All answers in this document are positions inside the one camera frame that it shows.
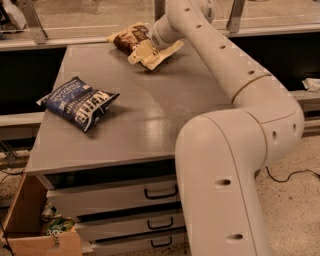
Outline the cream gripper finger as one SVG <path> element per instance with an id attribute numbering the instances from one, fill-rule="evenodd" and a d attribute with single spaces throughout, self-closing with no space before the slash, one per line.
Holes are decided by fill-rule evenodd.
<path id="1" fill-rule="evenodd" d="M 135 50 L 131 53 L 131 55 L 128 57 L 128 62 L 131 65 L 135 65 L 136 63 L 139 63 L 142 61 L 143 58 L 146 57 L 146 53 L 144 51 L 138 51 Z"/>

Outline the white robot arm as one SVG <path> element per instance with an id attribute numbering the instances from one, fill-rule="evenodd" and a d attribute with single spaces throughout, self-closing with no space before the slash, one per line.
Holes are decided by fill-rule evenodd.
<path id="1" fill-rule="evenodd" d="M 254 176 L 301 139 L 303 111 L 264 67 L 212 27 L 211 0 L 165 0 L 151 30 L 164 49 L 186 38 L 232 108 L 180 130 L 175 166 L 192 256 L 272 256 Z"/>

